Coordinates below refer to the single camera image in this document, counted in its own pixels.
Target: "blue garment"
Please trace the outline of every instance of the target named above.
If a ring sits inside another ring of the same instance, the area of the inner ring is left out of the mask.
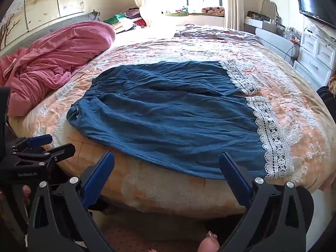
[[[219,155],[265,176],[256,117],[218,62],[122,65],[96,79],[67,119],[103,146],[165,168],[223,179]]]

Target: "television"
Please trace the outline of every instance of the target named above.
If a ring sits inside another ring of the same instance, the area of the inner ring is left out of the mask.
[[[299,10],[304,16],[336,29],[328,11],[320,3],[320,0],[299,0]]]

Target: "floral wall mural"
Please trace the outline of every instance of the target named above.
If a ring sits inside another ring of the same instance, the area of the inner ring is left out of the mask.
[[[47,22],[83,11],[83,0],[14,0],[0,22],[0,49]]]

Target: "bed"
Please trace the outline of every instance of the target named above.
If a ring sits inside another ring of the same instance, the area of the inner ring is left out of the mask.
[[[92,79],[112,67],[223,60],[234,62],[250,84],[259,84],[259,90],[250,96],[268,99],[265,105],[270,105],[286,140],[286,169],[278,167],[280,171],[273,175],[276,164],[266,160],[266,180],[278,184],[292,181],[311,192],[317,190],[336,169],[335,122],[305,79],[245,32],[187,25],[177,31],[149,28],[119,34],[108,50],[91,60],[65,86],[26,116],[9,118],[9,123],[18,136],[51,134],[53,142],[48,147],[74,144],[75,156],[58,163],[69,175],[79,176],[106,150],[113,152],[115,168],[102,195],[115,205],[199,218],[240,214],[245,209],[225,181],[178,173],[102,147],[83,137],[66,118],[70,106],[90,88]],[[242,78],[237,77],[235,84],[244,88]]]

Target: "green cloth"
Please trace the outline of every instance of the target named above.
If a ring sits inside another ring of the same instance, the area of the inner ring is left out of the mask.
[[[125,13],[118,13],[114,15],[113,17],[109,18],[108,20],[104,21],[104,23],[108,24],[115,24],[118,23],[121,18],[124,18],[126,16]]]
[[[165,13],[165,16],[175,16],[175,17],[182,17],[182,16],[189,16],[189,15],[205,15],[205,16],[217,16],[217,17],[224,17],[223,15],[213,15],[207,13],[188,13],[188,12],[174,12],[174,13]]]
[[[174,12],[174,13],[165,13],[166,16],[188,16],[189,13],[188,12]]]

